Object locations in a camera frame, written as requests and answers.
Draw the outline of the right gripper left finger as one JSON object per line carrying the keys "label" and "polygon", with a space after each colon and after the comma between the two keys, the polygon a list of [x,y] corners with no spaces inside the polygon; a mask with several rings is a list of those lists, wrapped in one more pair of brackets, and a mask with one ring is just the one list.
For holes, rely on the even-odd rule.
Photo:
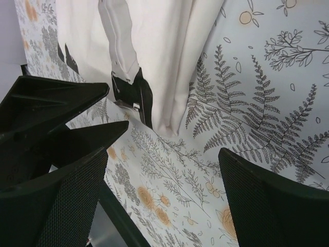
{"label": "right gripper left finger", "polygon": [[86,246],[108,155],[74,163],[1,191],[1,246]]}

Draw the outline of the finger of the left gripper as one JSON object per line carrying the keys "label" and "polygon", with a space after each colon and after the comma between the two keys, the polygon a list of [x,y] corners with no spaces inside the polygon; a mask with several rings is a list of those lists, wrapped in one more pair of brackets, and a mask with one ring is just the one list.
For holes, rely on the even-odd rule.
{"label": "finger of the left gripper", "polygon": [[1,191],[62,168],[100,148],[107,149],[128,129],[118,121],[70,129],[62,125],[51,132],[44,127],[23,132],[1,132]]}
{"label": "finger of the left gripper", "polygon": [[108,92],[106,83],[19,76],[1,102],[1,133],[20,131],[55,119],[66,123]]}

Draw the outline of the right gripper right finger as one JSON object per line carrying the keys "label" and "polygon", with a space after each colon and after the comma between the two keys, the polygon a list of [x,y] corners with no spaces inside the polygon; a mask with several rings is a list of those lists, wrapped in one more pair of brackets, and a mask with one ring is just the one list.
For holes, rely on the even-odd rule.
{"label": "right gripper right finger", "polygon": [[328,246],[328,191],[218,154],[239,246]]}

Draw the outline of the white t shirt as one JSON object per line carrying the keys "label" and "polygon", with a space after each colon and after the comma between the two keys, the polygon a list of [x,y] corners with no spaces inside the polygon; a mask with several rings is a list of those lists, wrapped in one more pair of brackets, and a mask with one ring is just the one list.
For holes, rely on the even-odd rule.
{"label": "white t shirt", "polygon": [[177,136],[222,1],[56,1],[59,57],[156,133]]}

